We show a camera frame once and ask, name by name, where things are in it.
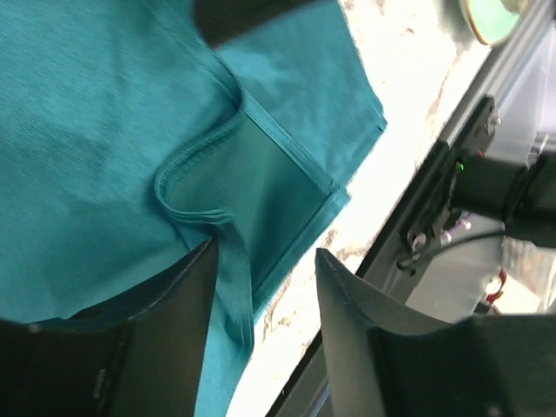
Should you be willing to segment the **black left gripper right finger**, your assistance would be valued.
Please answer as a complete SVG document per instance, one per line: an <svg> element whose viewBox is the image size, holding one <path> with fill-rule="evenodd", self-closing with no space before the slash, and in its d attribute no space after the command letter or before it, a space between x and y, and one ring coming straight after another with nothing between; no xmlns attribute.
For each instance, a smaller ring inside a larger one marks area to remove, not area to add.
<svg viewBox="0 0 556 417"><path fill-rule="evenodd" d="M554 415L553 315L449 324L401 305L325 249L315 272L335 415Z"/></svg>

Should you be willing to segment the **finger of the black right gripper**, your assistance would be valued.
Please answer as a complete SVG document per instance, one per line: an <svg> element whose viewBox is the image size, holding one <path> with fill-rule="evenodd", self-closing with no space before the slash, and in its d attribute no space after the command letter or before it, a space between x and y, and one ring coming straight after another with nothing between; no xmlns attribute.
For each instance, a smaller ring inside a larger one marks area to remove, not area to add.
<svg viewBox="0 0 556 417"><path fill-rule="evenodd" d="M218 47L316 4L315 0L195 0L192 16L203 40Z"/></svg>

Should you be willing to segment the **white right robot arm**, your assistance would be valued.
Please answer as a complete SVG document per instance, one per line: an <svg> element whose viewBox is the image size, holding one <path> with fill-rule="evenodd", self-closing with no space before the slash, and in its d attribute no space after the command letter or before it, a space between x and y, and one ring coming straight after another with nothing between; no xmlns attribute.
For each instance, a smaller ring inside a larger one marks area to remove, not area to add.
<svg viewBox="0 0 556 417"><path fill-rule="evenodd" d="M221 46L309 6L309 1L196 1L194 21L209 45ZM554 248L555 155L543 155L530 168L487 158L487 135L472 129L463 128L453 146L434 145L398 205L407 218L401 229L430 227L444 215L467 211L502 222L504 236Z"/></svg>

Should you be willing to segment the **teal cloth napkin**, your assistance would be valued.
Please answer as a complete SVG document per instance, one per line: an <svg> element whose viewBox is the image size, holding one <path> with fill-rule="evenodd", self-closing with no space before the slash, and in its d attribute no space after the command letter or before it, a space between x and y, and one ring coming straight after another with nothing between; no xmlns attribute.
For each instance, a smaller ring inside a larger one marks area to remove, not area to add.
<svg viewBox="0 0 556 417"><path fill-rule="evenodd" d="M1 324L67 320L217 244L191 416L386 126L336 1L218 47L194 1L1 4Z"/></svg>

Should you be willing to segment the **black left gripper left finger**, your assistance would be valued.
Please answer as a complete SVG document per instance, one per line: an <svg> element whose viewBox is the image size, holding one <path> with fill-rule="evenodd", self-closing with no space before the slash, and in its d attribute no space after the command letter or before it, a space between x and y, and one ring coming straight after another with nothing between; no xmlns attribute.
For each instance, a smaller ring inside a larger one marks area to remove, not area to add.
<svg viewBox="0 0 556 417"><path fill-rule="evenodd" d="M191 416L217 244L73 317L1 324L4 416Z"/></svg>

